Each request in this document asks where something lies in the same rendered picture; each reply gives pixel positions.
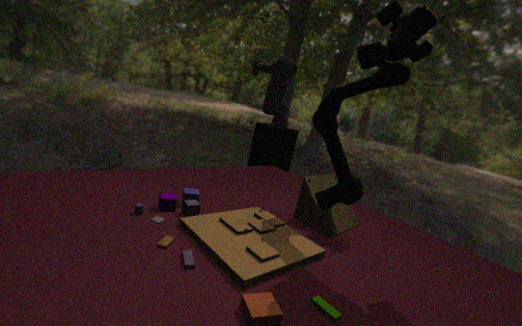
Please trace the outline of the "green rectangular block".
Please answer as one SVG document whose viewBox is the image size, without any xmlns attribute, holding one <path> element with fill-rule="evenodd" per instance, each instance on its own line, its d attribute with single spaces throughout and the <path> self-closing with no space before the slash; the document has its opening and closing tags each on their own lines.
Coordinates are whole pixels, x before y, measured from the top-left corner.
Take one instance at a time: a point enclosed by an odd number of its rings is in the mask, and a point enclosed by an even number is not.
<svg viewBox="0 0 522 326">
<path fill-rule="evenodd" d="M 337 312 L 328 303 L 326 303 L 319 295 L 312 298 L 311 304 L 324 316 L 326 316 L 333 323 L 341 319 L 342 314 Z"/>
</svg>

